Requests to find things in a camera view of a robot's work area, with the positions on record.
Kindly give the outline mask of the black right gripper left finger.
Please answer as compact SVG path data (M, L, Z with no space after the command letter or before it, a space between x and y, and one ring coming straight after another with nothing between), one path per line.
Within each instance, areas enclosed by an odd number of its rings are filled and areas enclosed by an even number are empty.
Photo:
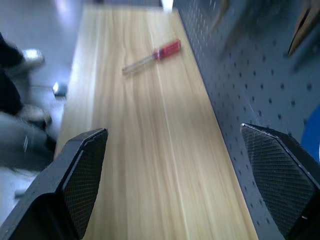
M68 140L0 228L2 240L81 240L97 199L108 130Z

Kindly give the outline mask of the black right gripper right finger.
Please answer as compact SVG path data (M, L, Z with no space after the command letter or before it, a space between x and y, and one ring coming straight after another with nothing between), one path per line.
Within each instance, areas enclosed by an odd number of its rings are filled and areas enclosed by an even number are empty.
M320 165L292 137L240 126L255 184L286 240L320 238Z

